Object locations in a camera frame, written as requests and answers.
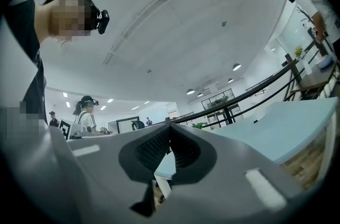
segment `hand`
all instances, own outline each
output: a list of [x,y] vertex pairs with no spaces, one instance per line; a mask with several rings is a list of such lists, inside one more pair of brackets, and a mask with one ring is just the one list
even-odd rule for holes
[[324,40],[324,33],[318,32],[317,33],[317,40],[321,43]]

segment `white shirt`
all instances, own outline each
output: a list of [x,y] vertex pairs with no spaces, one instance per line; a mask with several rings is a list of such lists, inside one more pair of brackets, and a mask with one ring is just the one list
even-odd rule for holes
[[340,25],[336,13],[327,0],[295,0],[299,6],[312,18],[316,12],[320,12],[325,22],[325,28],[328,33],[328,40],[334,43],[340,38]]
[[75,123],[81,125],[81,126],[86,126],[86,127],[96,127],[96,122],[95,122],[95,117],[91,113],[87,113],[85,111],[82,111],[79,116],[75,117]]

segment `light blue panel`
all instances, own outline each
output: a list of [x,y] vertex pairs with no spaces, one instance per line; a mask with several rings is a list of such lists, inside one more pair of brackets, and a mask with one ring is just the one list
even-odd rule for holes
[[[268,159],[281,164],[305,148],[326,126],[338,99],[275,102],[266,116],[254,123],[254,116],[211,131],[248,144]],[[155,175],[171,179],[176,173],[173,153],[168,154]]]

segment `desk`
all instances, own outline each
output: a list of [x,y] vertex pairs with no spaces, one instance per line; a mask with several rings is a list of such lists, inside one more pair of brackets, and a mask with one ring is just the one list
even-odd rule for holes
[[[280,165],[313,141],[331,119],[331,131],[326,134],[325,152],[318,175],[318,179],[322,179],[333,154],[337,103],[337,98],[275,102],[257,123],[254,123],[257,118],[252,115],[211,132],[244,142]],[[155,172],[159,188],[166,198],[170,193],[166,180],[175,173],[175,158],[170,153]]]
[[323,70],[320,70],[317,65],[314,66],[312,73],[310,75],[304,76],[301,82],[299,82],[291,90],[291,93],[303,92],[310,89],[324,87],[332,78],[335,68],[336,63],[334,62]]

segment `white ceiling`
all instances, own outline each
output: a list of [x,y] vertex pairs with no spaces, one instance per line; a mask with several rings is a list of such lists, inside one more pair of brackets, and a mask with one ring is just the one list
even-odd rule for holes
[[[63,47],[53,40],[43,44],[47,86],[142,101],[189,101],[189,88],[202,91],[214,82],[239,79],[266,45],[285,2],[93,1],[109,11],[106,33]],[[242,67],[233,72],[235,63]]]

